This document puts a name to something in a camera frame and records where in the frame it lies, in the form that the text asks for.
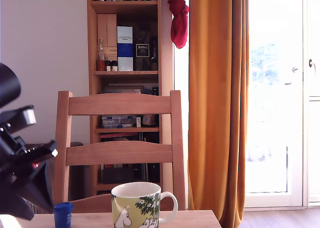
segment glass door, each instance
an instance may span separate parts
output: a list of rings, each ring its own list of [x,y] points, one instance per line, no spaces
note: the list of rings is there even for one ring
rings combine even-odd
[[[320,202],[320,0],[307,0],[308,191],[309,202]]]
[[[302,206],[303,0],[249,0],[245,207]]]

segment mug handle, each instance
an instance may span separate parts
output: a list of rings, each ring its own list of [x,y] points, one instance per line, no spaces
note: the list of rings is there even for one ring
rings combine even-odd
[[[160,200],[162,200],[165,197],[171,197],[173,200],[173,211],[170,213],[170,215],[166,218],[159,218],[159,223],[164,224],[168,223],[173,220],[173,218],[176,216],[177,211],[178,211],[178,201],[176,197],[171,193],[171,192],[163,192],[160,195]]]

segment blue bottle cap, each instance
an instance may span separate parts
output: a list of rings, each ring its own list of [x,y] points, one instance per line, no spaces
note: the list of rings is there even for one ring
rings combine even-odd
[[[54,211],[72,210],[74,206],[71,202],[63,202],[54,206]]]

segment orange curtain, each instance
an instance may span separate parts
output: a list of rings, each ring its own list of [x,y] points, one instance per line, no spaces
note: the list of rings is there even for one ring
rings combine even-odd
[[[190,0],[189,208],[237,228],[245,203],[248,0]]]

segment red scarf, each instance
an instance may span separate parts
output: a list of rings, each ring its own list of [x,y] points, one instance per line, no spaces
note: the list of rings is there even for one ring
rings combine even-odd
[[[184,0],[168,0],[173,14],[171,40],[177,48],[183,48],[187,42],[189,7]]]

